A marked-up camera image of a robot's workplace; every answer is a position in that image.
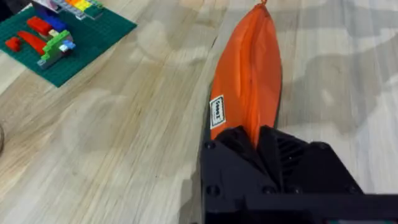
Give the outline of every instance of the white label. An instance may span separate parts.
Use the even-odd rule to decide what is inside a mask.
[[[224,96],[221,95],[210,101],[210,129],[221,125],[225,121]]]

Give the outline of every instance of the blue lego brick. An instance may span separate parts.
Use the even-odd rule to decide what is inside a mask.
[[[57,17],[46,16],[46,17],[44,17],[44,20],[46,22],[48,22],[53,27],[53,29],[56,30],[57,32],[62,32],[65,29],[67,29],[66,23],[62,22]]]
[[[70,40],[64,40],[62,43],[65,44],[70,50],[73,50],[76,47],[76,44]]]

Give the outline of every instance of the screw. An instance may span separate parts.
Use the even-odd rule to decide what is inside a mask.
[[[216,144],[213,141],[208,141],[205,143],[205,147],[207,149],[213,149],[214,147],[216,147]]]
[[[212,197],[220,195],[220,188],[217,185],[211,185],[206,188],[206,193]]]
[[[354,187],[354,186],[348,186],[348,187],[346,187],[346,189],[347,189],[347,191],[350,193],[350,194],[359,194],[359,191],[356,189],[356,187]]]
[[[273,188],[273,187],[264,186],[264,187],[262,188],[262,193],[263,193],[263,194],[274,194],[274,193],[276,193],[276,190],[275,190],[275,188]]]
[[[301,187],[297,187],[297,186],[291,186],[289,188],[290,192],[292,192],[293,194],[302,194],[303,193],[303,189],[301,189]]]

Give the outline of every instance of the yellow lego brick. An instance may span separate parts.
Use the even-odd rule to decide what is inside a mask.
[[[84,3],[84,0],[81,0],[81,1],[79,1],[78,3],[76,3],[75,5],[74,5],[76,8],[78,8],[79,10],[81,10],[81,11],[84,11],[85,10],[85,3]]]
[[[78,8],[81,11],[86,10],[88,7],[91,6],[91,3],[86,1],[86,0],[81,0],[78,3],[75,4],[75,7]]]
[[[91,6],[91,3],[90,2],[88,2],[88,1],[86,1],[86,0],[84,0],[85,1],[85,7],[90,7]]]

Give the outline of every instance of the lego model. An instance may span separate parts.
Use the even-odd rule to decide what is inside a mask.
[[[0,49],[60,87],[137,25],[95,0],[32,0],[0,23]]]

